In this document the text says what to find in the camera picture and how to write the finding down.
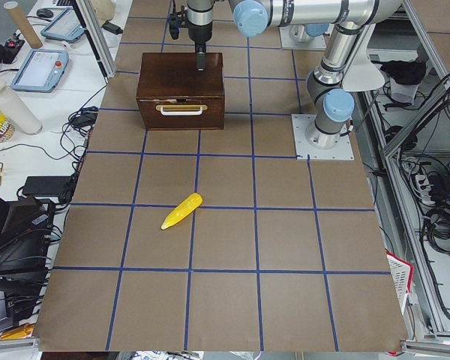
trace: power strip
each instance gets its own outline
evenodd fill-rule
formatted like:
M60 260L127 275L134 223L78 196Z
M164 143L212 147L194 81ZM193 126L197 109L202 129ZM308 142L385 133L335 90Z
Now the power strip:
M430 182L428 181L428 177L426 175L416 174L414 180L416 190L420 193L421 203L427 206L434 206L435 202L431 199L430 196L432 187L430 185Z

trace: brown wooden box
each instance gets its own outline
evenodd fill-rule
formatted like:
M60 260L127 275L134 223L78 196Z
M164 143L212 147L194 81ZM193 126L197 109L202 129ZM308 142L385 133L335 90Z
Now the brown wooden box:
M194 52L146 52L136 102L147 130L223 129L223 59L206 54L197 70Z

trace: tiled table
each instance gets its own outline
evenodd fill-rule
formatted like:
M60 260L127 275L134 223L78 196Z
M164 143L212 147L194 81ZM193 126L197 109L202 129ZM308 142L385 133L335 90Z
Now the tiled table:
M68 215L36 335L47 351L398 350L407 336L359 152L296 160L319 52L242 37L217 3L225 130L145 132L142 52L172 41L168 1L136 0ZM202 206L161 231L190 193Z

